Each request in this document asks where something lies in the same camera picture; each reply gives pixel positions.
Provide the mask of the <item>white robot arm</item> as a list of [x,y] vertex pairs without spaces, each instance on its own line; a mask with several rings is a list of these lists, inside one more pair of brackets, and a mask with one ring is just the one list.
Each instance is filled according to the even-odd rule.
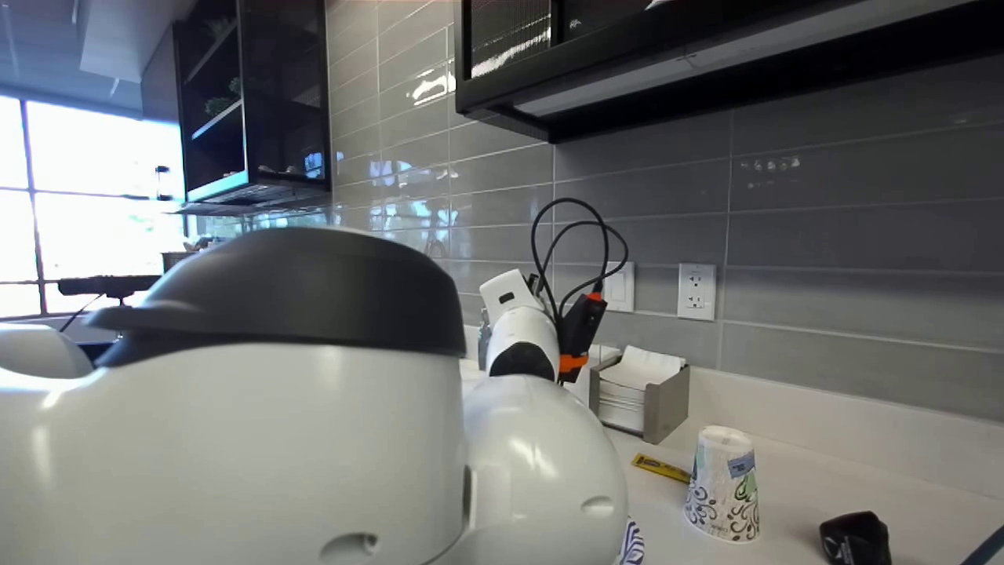
[[521,273],[262,229],[98,312],[86,371],[0,382],[0,565],[619,565],[625,468]]

